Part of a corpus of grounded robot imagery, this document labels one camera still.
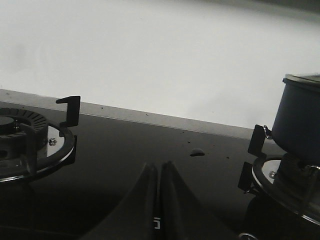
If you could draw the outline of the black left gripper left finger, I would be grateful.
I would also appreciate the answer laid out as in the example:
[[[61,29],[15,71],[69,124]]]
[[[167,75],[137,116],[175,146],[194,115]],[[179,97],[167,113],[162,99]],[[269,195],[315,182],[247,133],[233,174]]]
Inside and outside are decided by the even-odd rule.
[[[82,240],[154,240],[154,208],[158,170],[145,164],[137,182],[96,227]]]

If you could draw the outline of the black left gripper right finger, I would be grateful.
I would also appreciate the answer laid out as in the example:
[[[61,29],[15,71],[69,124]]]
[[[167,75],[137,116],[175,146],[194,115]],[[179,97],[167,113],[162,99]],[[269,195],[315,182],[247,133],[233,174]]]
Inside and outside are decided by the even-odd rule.
[[[162,165],[160,202],[162,228],[167,240],[238,238],[202,206],[171,161]]]

